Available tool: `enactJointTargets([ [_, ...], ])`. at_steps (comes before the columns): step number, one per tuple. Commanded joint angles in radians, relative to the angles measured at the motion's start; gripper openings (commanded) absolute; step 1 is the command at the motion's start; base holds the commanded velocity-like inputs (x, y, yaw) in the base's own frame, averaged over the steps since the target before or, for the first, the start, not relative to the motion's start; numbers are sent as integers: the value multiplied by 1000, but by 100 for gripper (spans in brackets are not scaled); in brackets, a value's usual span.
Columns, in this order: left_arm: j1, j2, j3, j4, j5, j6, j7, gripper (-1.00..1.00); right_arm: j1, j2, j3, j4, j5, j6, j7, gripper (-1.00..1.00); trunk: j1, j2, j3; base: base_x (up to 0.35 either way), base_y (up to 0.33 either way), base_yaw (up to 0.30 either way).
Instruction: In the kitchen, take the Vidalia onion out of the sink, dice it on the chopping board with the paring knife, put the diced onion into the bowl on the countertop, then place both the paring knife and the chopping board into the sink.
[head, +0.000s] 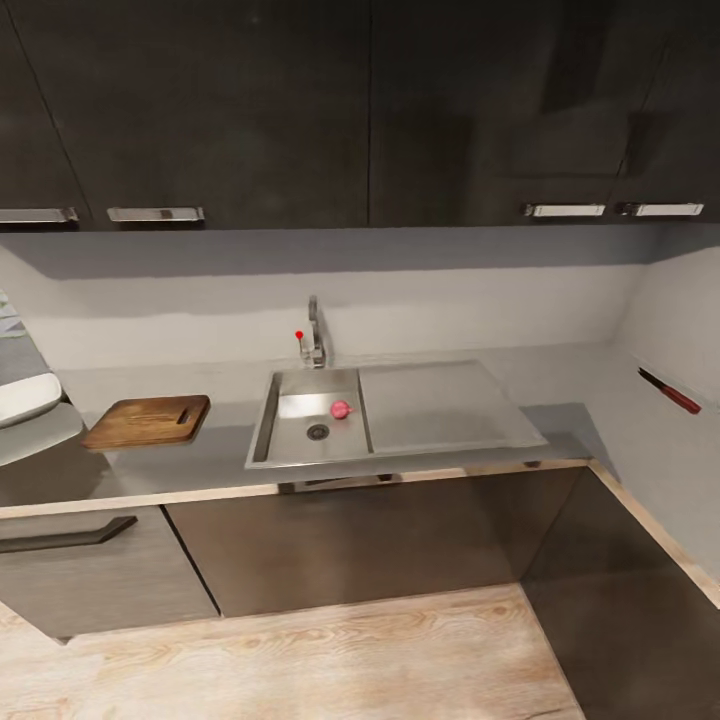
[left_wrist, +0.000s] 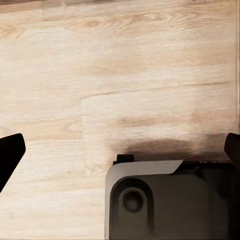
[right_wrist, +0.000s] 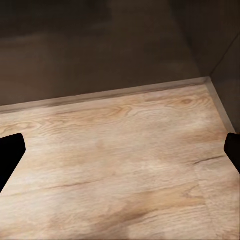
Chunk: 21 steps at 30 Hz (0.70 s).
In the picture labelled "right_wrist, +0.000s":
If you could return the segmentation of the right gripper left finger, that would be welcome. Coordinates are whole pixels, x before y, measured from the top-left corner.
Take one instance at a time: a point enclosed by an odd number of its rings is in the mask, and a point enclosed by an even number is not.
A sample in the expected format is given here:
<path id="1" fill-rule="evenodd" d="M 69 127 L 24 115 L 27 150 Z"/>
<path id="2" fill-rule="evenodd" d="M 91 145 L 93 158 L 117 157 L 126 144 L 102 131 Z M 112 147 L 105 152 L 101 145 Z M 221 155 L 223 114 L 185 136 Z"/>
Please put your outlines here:
<path id="1" fill-rule="evenodd" d="M 22 133 L 0 138 L 0 193 L 25 153 L 26 144 Z"/>

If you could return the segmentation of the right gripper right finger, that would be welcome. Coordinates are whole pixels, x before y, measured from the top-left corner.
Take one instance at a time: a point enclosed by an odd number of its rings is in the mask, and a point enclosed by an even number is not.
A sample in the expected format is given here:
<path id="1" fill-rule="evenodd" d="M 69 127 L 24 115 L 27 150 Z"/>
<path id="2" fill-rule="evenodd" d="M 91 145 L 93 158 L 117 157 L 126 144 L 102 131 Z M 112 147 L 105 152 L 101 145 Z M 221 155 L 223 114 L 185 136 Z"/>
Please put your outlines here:
<path id="1" fill-rule="evenodd" d="M 224 151 L 240 173 L 240 135 L 228 133 Z"/>

